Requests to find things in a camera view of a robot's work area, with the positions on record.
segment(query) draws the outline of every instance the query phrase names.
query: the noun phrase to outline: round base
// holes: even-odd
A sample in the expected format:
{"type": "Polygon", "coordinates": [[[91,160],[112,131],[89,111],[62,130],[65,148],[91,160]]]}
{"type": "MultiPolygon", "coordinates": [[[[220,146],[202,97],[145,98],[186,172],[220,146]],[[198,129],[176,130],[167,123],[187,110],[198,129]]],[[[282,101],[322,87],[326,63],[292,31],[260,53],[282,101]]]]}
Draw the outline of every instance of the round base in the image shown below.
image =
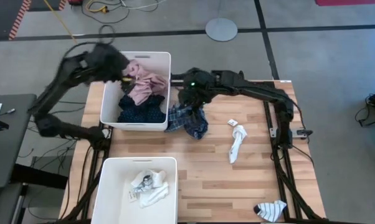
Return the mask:
{"type": "Polygon", "coordinates": [[[213,40],[228,41],[237,35],[237,26],[230,19],[211,19],[206,25],[206,33],[213,40]]]}

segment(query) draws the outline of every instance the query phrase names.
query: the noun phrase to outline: yellow cable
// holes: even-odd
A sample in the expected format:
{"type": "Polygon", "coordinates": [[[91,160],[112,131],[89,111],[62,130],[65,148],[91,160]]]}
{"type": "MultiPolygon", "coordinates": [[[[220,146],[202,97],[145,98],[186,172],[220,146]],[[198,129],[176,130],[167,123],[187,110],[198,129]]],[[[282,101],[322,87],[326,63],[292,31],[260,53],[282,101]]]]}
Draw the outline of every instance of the yellow cable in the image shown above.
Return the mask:
{"type": "Polygon", "coordinates": [[[69,35],[71,36],[71,39],[74,40],[75,44],[78,44],[77,40],[75,40],[75,38],[74,38],[73,34],[70,32],[69,28],[67,28],[67,26],[64,24],[62,18],[60,18],[60,16],[52,9],[52,7],[50,6],[50,4],[48,3],[47,0],[44,0],[44,2],[49,7],[49,9],[55,14],[55,16],[57,17],[57,19],[62,23],[64,29],[69,33],[69,35]]]}
{"type": "Polygon", "coordinates": [[[86,5],[85,5],[85,8],[87,11],[90,11],[90,12],[100,12],[102,11],[104,8],[106,8],[106,6],[102,6],[100,9],[89,9],[88,6],[90,5],[90,3],[92,2],[93,0],[90,0],[86,5]]]}

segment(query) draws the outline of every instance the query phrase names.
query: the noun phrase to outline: plaid shirt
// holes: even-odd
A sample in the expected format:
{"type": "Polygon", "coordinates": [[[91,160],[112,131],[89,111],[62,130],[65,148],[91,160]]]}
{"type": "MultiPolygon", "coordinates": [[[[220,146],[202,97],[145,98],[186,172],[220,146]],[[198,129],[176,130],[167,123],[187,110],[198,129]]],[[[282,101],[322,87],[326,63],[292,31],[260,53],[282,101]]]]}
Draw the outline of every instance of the plaid shirt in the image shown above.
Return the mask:
{"type": "Polygon", "coordinates": [[[200,107],[195,119],[191,114],[192,107],[188,106],[181,108],[181,106],[173,106],[168,111],[168,128],[165,132],[176,131],[182,126],[185,131],[195,139],[202,139],[208,129],[208,122],[204,110],[200,107]]]}

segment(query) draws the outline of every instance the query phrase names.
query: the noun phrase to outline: butcher block table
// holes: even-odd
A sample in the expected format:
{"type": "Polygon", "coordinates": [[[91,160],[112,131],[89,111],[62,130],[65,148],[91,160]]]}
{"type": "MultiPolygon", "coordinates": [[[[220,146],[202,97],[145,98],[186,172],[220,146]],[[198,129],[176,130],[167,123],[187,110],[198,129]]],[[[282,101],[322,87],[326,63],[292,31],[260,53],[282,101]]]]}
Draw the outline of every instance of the butcher block table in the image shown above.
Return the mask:
{"type": "MultiPolygon", "coordinates": [[[[296,100],[290,81],[274,81],[275,87],[283,89],[296,100]]],[[[92,83],[82,118],[82,126],[97,126],[100,120],[104,84],[92,83]]],[[[176,101],[177,89],[171,90],[171,102],[176,101]]],[[[215,97],[205,105],[209,123],[208,132],[201,140],[190,137],[183,128],[174,133],[113,130],[110,157],[174,157],[178,161],[179,222],[261,222],[253,207],[261,202],[279,200],[279,191],[273,161],[267,121],[263,102],[247,96],[215,97]],[[228,125],[235,119],[243,125],[247,137],[240,147],[235,164],[229,164],[229,149],[234,142],[233,127],[228,125]]],[[[273,106],[270,106],[273,126],[276,126],[273,106]]],[[[298,110],[295,108],[292,128],[301,127],[298,110]]],[[[294,139],[294,145],[309,152],[306,140],[294,139]]],[[[88,141],[79,141],[75,147],[70,171],[70,192],[65,191],[62,209],[66,215],[77,203],[83,169],[81,195],[88,181],[92,150],[85,167],[83,161],[88,150],[88,141]]],[[[321,217],[325,217],[322,200],[310,160],[297,151],[290,150],[290,159],[297,190],[308,205],[321,217]]],[[[294,217],[292,198],[287,190],[290,216],[294,217]]],[[[96,191],[92,194],[88,216],[91,217],[96,191]]]]}

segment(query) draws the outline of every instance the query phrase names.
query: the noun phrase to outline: pink clothing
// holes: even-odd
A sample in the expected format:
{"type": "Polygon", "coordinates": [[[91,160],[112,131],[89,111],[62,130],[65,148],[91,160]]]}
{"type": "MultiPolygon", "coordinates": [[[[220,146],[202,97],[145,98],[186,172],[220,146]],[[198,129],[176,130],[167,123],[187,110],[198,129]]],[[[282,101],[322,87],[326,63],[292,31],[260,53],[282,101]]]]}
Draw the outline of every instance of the pink clothing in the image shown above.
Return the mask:
{"type": "Polygon", "coordinates": [[[128,96],[136,106],[145,102],[152,94],[165,96],[167,93],[167,80],[161,75],[146,71],[136,60],[130,61],[123,74],[135,78],[135,86],[128,96]]]}

